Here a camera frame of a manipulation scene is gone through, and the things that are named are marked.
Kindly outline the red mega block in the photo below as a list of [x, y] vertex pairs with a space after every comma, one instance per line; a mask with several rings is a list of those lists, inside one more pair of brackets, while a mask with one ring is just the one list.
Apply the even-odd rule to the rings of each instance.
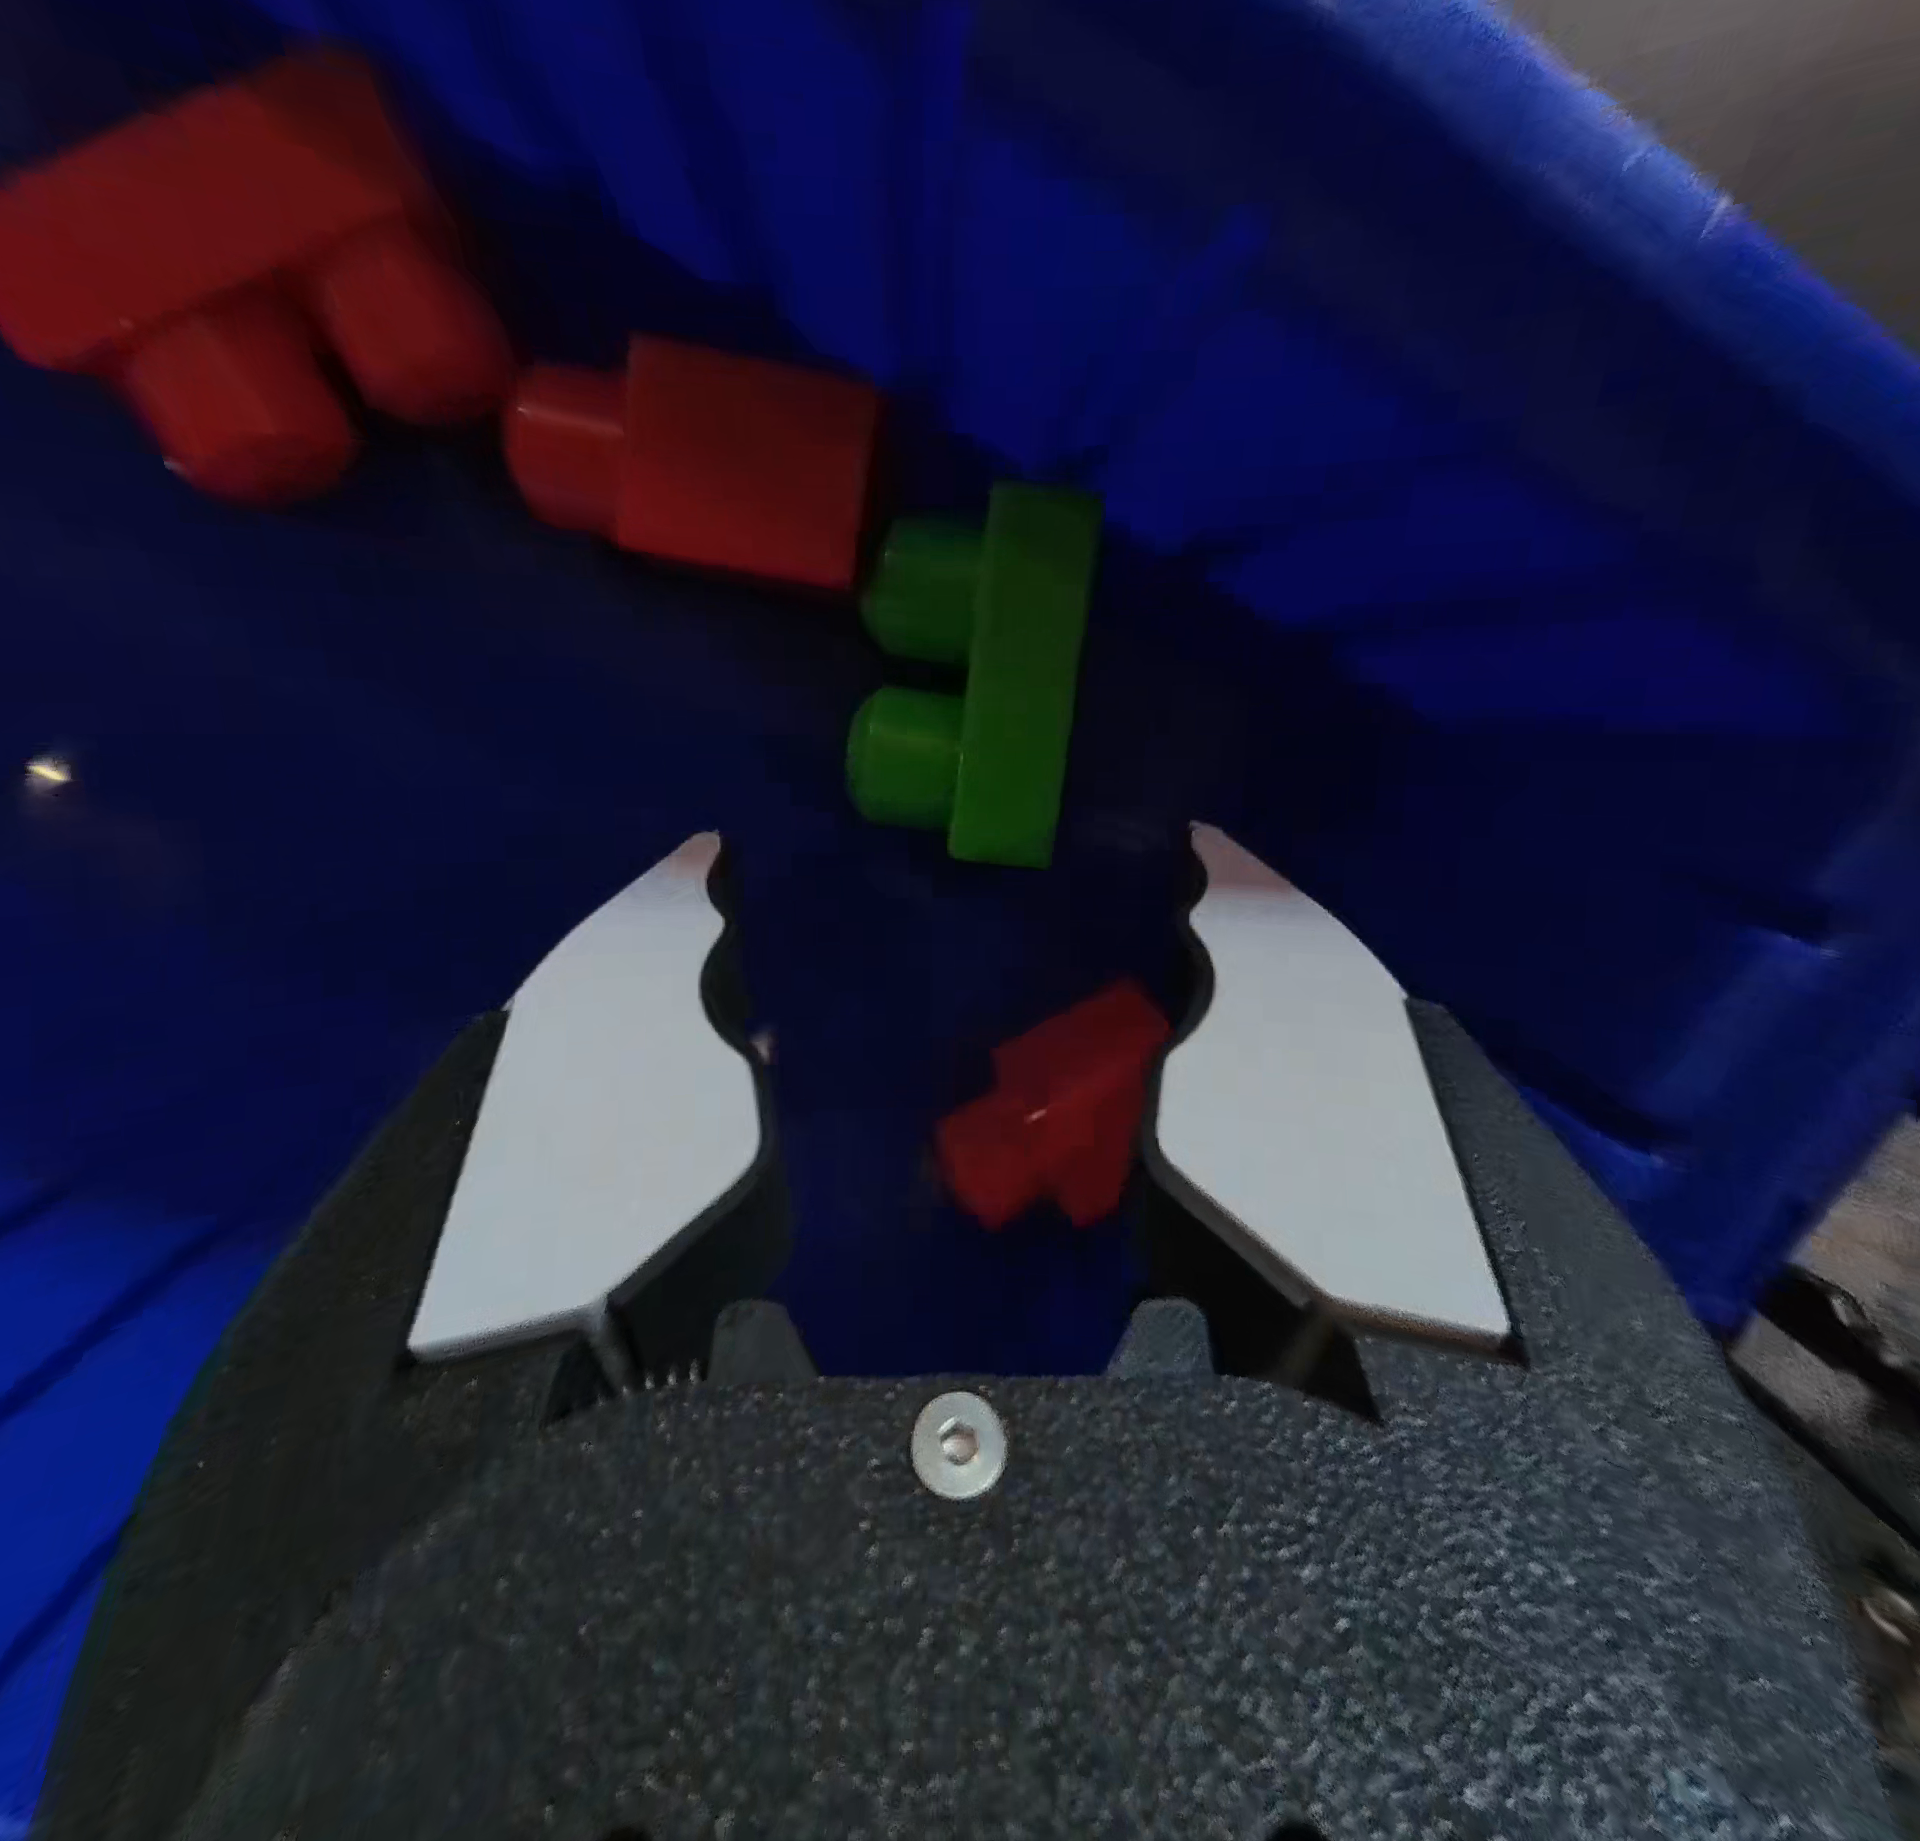
[[359, 459], [334, 374], [376, 414], [444, 430], [493, 417], [517, 366], [370, 70], [330, 49], [13, 175], [3, 333], [249, 509], [321, 496]]
[[1118, 980], [996, 1046], [990, 1088], [944, 1114], [932, 1135], [954, 1205], [989, 1230], [1041, 1205], [1072, 1229], [1111, 1220], [1169, 1037], [1160, 1005]]
[[709, 574], [846, 594], [880, 419], [884, 394], [862, 379], [634, 335], [617, 369], [526, 369], [502, 452], [542, 524]]

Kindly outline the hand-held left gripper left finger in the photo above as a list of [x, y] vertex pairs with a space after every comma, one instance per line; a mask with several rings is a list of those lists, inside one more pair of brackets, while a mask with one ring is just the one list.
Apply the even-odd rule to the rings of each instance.
[[701, 1366], [726, 1223], [771, 1168], [766, 1065], [720, 1005], [724, 841], [686, 839], [570, 928], [503, 1007], [407, 1354], [547, 1341]]

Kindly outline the blue plastic bin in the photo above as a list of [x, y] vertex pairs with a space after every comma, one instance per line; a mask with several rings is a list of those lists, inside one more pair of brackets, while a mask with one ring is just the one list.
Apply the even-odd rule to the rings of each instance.
[[888, 390], [884, 514], [1108, 510], [1058, 857], [858, 820], [843, 598], [370, 422], [288, 513], [5, 355], [5, 1828], [159, 1436], [450, 1040], [728, 841], [829, 1375], [1089, 1375], [1125, 1227], [926, 1170], [1171, 992], [1186, 821], [1466, 1023], [1734, 1329], [1916, 1098], [1916, 361], [1475, 0], [5, 0], [5, 170], [368, 54], [531, 361]]

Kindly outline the green mega block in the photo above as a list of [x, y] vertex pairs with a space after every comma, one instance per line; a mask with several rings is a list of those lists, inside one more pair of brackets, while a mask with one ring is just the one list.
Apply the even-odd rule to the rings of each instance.
[[890, 525], [862, 624], [884, 654], [961, 680], [859, 705], [845, 773], [865, 821], [939, 835], [961, 863], [1050, 867], [1100, 536], [1096, 496], [1009, 483], [980, 524]]

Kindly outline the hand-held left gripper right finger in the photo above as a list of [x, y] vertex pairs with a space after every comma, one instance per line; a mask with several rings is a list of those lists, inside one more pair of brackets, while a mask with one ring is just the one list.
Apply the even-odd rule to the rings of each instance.
[[1448, 1348], [1514, 1338], [1410, 998], [1355, 931], [1209, 821], [1187, 824], [1187, 1010], [1142, 1158], [1288, 1302]]

